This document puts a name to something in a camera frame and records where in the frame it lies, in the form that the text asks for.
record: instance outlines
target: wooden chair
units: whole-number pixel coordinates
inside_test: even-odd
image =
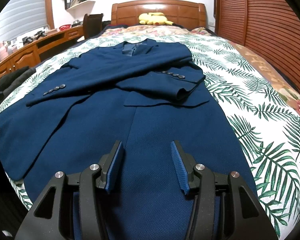
[[[85,40],[98,35],[102,31],[102,18],[103,18],[103,13],[84,15],[83,35]]]

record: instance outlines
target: stuffed animal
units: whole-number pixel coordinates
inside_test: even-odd
[[[147,24],[147,25],[172,25],[173,22],[167,20],[163,13],[143,13],[139,16],[140,24]]]

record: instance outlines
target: wooden wardrobe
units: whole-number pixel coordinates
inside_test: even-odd
[[[285,0],[216,0],[215,32],[262,56],[300,90],[300,21]]]

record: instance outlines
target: green leaf pattern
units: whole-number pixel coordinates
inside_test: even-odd
[[[300,219],[300,117],[271,85],[220,37],[199,34],[158,36],[129,33],[90,39],[58,54],[37,68],[0,105],[0,112],[32,91],[48,75],[71,58],[97,46],[123,41],[136,43],[147,38],[157,42],[180,42],[206,75],[205,85],[223,109],[236,134],[254,176],[258,198],[280,239]],[[32,203],[23,181],[9,179],[23,204]]]

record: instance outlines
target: metal screw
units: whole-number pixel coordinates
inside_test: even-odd
[[[58,171],[54,176],[56,176],[56,178],[61,178],[63,175],[64,173],[62,171]]]
[[[203,165],[203,164],[197,164],[196,166],[195,166],[195,168],[197,169],[197,170],[199,170],[199,171],[202,171],[202,170],[204,170],[204,168],[205,168],[205,166]]]
[[[239,177],[239,175],[240,175],[240,174],[239,174],[239,172],[237,172],[237,171],[232,171],[232,172],[231,172],[231,176],[234,177],[234,178]]]
[[[90,170],[95,171],[97,169],[99,169],[99,165],[98,164],[92,164],[92,165],[90,165]]]

